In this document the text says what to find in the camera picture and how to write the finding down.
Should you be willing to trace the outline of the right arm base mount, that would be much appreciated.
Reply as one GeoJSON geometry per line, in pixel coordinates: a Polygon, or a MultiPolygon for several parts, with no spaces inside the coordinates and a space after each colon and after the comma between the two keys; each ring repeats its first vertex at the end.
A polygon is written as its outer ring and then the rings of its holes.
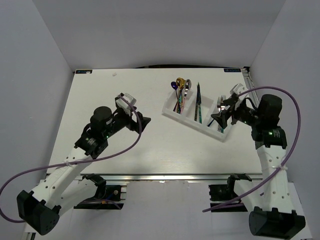
{"type": "MultiPolygon", "coordinates": [[[[238,195],[234,192],[234,186],[236,181],[249,181],[252,179],[247,174],[231,174],[225,184],[211,184],[209,185],[209,195],[210,195],[210,207],[215,207],[221,203],[227,202],[238,195]]],[[[244,205],[242,205],[241,200],[237,200],[230,205],[235,205],[233,207],[224,206],[223,208],[211,210],[212,213],[222,213],[222,212],[247,212],[248,210],[244,205]]]]}

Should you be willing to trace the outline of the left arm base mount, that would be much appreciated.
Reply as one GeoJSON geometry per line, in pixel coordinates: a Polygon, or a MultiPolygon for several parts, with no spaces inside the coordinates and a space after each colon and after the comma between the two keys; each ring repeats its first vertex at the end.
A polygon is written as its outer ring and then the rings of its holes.
{"type": "Polygon", "coordinates": [[[93,197],[74,206],[75,210],[121,210],[126,199],[127,187],[121,184],[106,183],[98,188],[93,197]]]}

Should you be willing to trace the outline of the gold bowl purple handle spoon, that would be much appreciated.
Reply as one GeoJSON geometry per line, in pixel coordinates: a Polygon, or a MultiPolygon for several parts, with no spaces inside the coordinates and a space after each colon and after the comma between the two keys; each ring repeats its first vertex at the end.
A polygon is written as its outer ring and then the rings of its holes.
{"type": "Polygon", "coordinates": [[[175,107],[175,111],[178,114],[182,113],[182,108],[184,106],[185,103],[185,92],[186,92],[186,88],[179,88],[176,93],[177,93],[177,102],[176,102],[176,107],[175,107]]]}

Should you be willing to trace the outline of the silver knife green patterned handle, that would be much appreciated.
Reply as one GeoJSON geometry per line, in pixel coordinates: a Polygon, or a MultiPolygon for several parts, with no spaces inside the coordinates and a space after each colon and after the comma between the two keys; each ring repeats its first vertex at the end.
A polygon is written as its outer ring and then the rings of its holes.
{"type": "Polygon", "coordinates": [[[201,108],[201,88],[200,88],[200,83],[197,83],[197,97],[196,97],[196,104],[197,104],[197,113],[198,113],[198,119],[199,123],[202,123],[202,108],[201,108]]]}

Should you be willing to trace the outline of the ornate gold spoon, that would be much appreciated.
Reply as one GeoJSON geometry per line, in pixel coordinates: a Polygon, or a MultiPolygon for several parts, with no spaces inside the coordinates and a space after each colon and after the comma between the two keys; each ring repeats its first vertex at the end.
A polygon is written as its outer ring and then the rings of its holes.
{"type": "Polygon", "coordinates": [[[178,97],[179,98],[182,98],[182,90],[183,90],[183,88],[185,86],[185,82],[186,82],[186,80],[181,78],[181,77],[178,77],[176,79],[176,84],[178,86],[178,97]]]}

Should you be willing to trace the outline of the long gold spoon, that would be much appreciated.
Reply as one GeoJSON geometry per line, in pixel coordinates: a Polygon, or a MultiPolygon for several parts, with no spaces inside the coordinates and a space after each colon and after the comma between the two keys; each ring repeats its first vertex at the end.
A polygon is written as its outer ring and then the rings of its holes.
{"type": "Polygon", "coordinates": [[[181,113],[182,103],[183,103],[183,89],[185,86],[186,80],[178,77],[176,79],[176,85],[178,90],[178,97],[177,97],[177,113],[181,113]]]}

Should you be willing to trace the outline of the silver spoon green patterned handle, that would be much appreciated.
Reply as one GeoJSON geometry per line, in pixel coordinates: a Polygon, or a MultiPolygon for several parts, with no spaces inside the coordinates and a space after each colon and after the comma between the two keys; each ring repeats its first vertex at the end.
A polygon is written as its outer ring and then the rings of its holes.
{"type": "Polygon", "coordinates": [[[181,113],[181,106],[182,106],[182,98],[179,97],[178,100],[177,100],[177,102],[176,102],[176,104],[175,104],[175,106],[174,106],[173,111],[174,111],[175,113],[180,114],[180,113],[181,113]]]}

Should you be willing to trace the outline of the silver fork green patterned handle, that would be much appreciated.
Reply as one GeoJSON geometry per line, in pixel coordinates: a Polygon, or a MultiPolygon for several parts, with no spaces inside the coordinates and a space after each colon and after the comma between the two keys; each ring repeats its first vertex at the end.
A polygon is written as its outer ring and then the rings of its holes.
{"type": "Polygon", "coordinates": [[[225,109],[225,104],[224,104],[224,100],[226,99],[225,95],[221,95],[218,97],[217,100],[217,109],[219,112],[223,111],[225,109]]]}

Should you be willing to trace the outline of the silver knife dark patterned handle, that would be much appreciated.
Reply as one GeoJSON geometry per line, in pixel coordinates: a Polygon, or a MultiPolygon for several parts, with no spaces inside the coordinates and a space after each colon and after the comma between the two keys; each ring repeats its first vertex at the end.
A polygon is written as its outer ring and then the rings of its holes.
{"type": "Polygon", "coordinates": [[[195,112],[194,112],[194,121],[197,121],[198,119],[198,108],[199,108],[199,102],[200,102],[200,84],[197,83],[197,89],[196,89],[196,99],[195,99],[195,112]]]}

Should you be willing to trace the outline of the dark blue purple spoon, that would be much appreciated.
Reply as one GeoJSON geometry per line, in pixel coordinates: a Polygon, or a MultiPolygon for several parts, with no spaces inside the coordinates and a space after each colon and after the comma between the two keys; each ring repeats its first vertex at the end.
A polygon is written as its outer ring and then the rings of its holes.
{"type": "Polygon", "coordinates": [[[170,83],[171,87],[174,89],[175,91],[175,95],[176,95],[176,101],[179,99],[179,96],[178,96],[178,86],[177,86],[177,83],[175,81],[172,81],[170,83]]]}

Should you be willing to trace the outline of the silver spoon pink handle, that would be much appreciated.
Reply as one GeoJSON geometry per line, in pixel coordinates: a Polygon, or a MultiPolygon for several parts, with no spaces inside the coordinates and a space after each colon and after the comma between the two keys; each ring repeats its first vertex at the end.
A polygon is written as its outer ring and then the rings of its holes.
{"type": "Polygon", "coordinates": [[[191,82],[191,80],[190,79],[187,79],[187,80],[185,80],[185,84],[184,84],[184,88],[185,88],[185,101],[184,101],[184,106],[183,106],[183,108],[182,108],[182,112],[183,112],[183,110],[184,110],[184,108],[185,108],[185,105],[186,105],[186,102],[187,102],[187,96],[188,96],[188,93],[189,93],[189,91],[190,91],[190,89],[191,89],[191,86],[192,86],[192,82],[191,82]]]}

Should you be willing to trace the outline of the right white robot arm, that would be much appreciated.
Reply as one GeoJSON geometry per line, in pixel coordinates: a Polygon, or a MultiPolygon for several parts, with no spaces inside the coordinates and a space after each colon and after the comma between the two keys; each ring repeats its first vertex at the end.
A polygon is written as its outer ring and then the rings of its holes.
{"type": "Polygon", "coordinates": [[[305,226],[305,217],[299,215],[292,203],[287,169],[283,160],[287,153],[285,131],[278,125],[282,110],[282,99],[272,94],[262,96],[258,107],[250,108],[246,99],[233,93],[224,100],[225,109],[212,117],[225,128],[242,122],[251,127],[251,137],[260,161],[263,195],[253,189],[252,179],[246,174],[233,173],[227,179],[226,195],[240,198],[249,211],[249,230],[259,237],[290,240],[305,226]]]}

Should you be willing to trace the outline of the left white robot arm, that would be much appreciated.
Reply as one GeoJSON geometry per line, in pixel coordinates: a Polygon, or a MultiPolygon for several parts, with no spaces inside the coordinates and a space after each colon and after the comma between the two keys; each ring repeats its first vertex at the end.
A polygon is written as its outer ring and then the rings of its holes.
{"type": "Polygon", "coordinates": [[[57,225],[60,217],[84,200],[102,199],[106,180],[91,173],[82,177],[77,186],[69,185],[108,147],[108,139],[123,128],[142,134],[151,118],[144,117],[135,107],[136,99],[125,93],[115,98],[115,111],[107,106],[96,108],[63,164],[30,192],[17,196],[18,214],[41,236],[57,225]]]}

